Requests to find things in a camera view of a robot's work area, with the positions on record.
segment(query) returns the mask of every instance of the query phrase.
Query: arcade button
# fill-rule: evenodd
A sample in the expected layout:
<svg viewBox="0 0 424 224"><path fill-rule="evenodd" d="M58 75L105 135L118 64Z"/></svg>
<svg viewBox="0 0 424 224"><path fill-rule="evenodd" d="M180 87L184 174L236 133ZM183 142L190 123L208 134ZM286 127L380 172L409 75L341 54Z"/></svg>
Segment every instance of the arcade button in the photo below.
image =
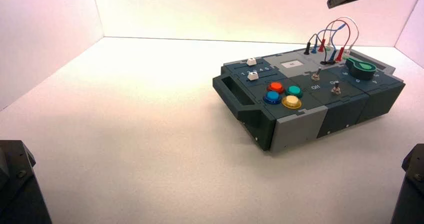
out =
<svg viewBox="0 0 424 224"><path fill-rule="evenodd" d="M269 104L279 104L281 102L281 96L276 91L268 91L263 97L263 100Z"/></svg>
<svg viewBox="0 0 424 224"><path fill-rule="evenodd" d="M280 94L284 92L283 84L277 81L271 82L266 89L268 91L274 91Z"/></svg>
<svg viewBox="0 0 424 224"><path fill-rule="evenodd" d="M298 98L301 98L304 95L303 92L302 92L302 90L298 86L296 86L296 85L289 86L285 90L285 94L287 96L296 96Z"/></svg>
<svg viewBox="0 0 424 224"><path fill-rule="evenodd" d="M289 109L299 109L302 106L301 100L295 95L288 95L282 99L282 104Z"/></svg>

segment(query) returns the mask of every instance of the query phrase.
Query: screw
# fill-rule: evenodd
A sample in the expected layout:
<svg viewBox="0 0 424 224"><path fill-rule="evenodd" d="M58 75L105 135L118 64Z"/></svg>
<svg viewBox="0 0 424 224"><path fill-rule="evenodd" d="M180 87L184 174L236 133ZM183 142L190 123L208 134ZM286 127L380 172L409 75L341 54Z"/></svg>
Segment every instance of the screw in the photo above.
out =
<svg viewBox="0 0 424 224"><path fill-rule="evenodd" d="M418 174L418 173L413 175L413 178L415 178L415 180L417 180L420 183L424 181L424 175L421 175L421 174Z"/></svg>
<svg viewBox="0 0 424 224"><path fill-rule="evenodd" d="M25 177L26 175L27 175L27 172L26 172L26 171L24 171L24 170L20 170L20 171L16 174L16 177L17 177L17 178L19 178L19 179L21 179L21 178Z"/></svg>

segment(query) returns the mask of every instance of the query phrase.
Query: white wall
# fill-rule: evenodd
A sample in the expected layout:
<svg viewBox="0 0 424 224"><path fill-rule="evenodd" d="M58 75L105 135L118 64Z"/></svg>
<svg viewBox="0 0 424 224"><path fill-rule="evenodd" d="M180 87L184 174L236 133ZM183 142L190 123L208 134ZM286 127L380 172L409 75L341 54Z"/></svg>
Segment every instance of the white wall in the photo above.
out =
<svg viewBox="0 0 424 224"><path fill-rule="evenodd" d="M406 23L396 48L424 67L424 0L418 0Z"/></svg>
<svg viewBox="0 0 424 224"><path fill-rule="evenodd" d="M102 36L94 0L0 0L0 110Z"/></svg>
<svg viewBox="0 0 424 224"><path fill-rule="evenodd" d="M417 0L96 0L107 37L305 43L338 16L360 26L357 42L393 47Z"/></svg>

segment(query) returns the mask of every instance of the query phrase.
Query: green button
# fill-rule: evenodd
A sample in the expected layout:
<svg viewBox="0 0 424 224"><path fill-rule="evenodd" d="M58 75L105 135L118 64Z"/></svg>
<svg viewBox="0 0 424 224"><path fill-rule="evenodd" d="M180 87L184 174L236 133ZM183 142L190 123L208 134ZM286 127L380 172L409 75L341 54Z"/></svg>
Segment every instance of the green button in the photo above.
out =
<svg viewBox="0 0 424 224"><path fill-rule="evenodd" d="M285 94L287 96L292 95L292 96L296 96L298 98L301 98L303 96L302 90L298 86L295 86L295 85L289 86L287 88L287 90L285 91Z"/></svg>

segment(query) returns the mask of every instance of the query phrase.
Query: label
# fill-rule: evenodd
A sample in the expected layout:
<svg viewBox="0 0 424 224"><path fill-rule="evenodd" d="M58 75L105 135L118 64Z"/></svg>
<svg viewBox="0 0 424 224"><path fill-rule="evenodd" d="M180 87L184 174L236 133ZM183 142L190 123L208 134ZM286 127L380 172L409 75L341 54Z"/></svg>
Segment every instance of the label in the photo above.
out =
<svg viewBox="0 0 424 224"><path fill-rule="evenodd" d="M291 60L287 62L282 62L281 65L285 68L294 68L294 67L302 66L303 63L300 62L299 60Z"/></svg>

